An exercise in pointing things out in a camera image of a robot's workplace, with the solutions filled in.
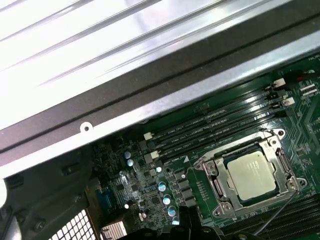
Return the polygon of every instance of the green circuit board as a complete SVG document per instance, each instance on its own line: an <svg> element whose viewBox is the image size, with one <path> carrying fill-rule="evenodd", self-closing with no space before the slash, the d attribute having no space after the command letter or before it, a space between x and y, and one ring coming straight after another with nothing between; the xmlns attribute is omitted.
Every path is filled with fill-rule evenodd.
<svg viewBox="0 0 320 240"><path fill-rule="evenodd" d="M320 226L318 219L320 213L312 215L314 217L312 219L299 216L299 220L293 223L294 214L300 214L305 209L311 208L311 206L303 208L304 201L312 199L315 201L312 205L313 210L318 207L316 201L317 194L320 193L320 75L318 73L320 73L319 54L183 109L141 122L99 141L94 146L95 170L102 186L98 194L105 213L112 215L130 203L127 210L129 212L127 215L130 215L127 217L127 224L124 220L127 232L141 228L161 230L178 219L179 206L197 206L202 224L225 228L230 233L232 226L240 228L237 224L241 221L246 220L249 224L252 220L254 225L254 219L267 216L269 212L283 205L284 201L267 204L234 217L218 216L215 214L219 205L217 193L213 191L206 172L197 169L195 163L207 152L242 140L246 136L281 129L285 135L280 142L294 177L306 180L300 182L303 187L299 187L299 194L292 200L291 220L286 219L282 225L293 226L305 217L310 221L305 222L311 228L309 233L310 231L314 233L309 235L308 239L318 239L316 228ZM166 204L164 199L169 199L170 203ZM261 201L258 197L251 198L248 201L243 200L241 204L251 206L258 200ZM296 234L286 233L285 228L281 226L267 229L261 236L274 240L295 239L301 236L302 240L305 231L307 227L297 229Z"/></svg>

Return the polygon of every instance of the metal panel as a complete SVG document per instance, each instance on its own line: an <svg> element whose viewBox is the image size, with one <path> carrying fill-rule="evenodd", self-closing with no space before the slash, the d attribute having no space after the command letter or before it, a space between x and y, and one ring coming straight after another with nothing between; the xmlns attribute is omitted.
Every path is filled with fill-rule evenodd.
<svg viewBox="0 0 320 240"><path fill-rule="evenodd" d="M6 1L0 129L287 2Z"/></svg>
<svg viewBox="0 0 320 240"><path fill-rule="evenodd" d="M0 178L5 178L18 173L26 168L43 163L53 156L86 145L87 143L115 133L118 130L129 127L134 123L152 118L163 112L197 100L212 92L232 86L245 79L249 79L252 76L256 76L257 74L264 73L275 66L280 66L296 60L297 58L304 57L320 48L319 38L320 30L142 107L136 108L135 110L117 116L102 124L96 125L90 131L75 134L56 144L43 148L25 157L21 157L20 159L3 165L0 168Z"/></svg>

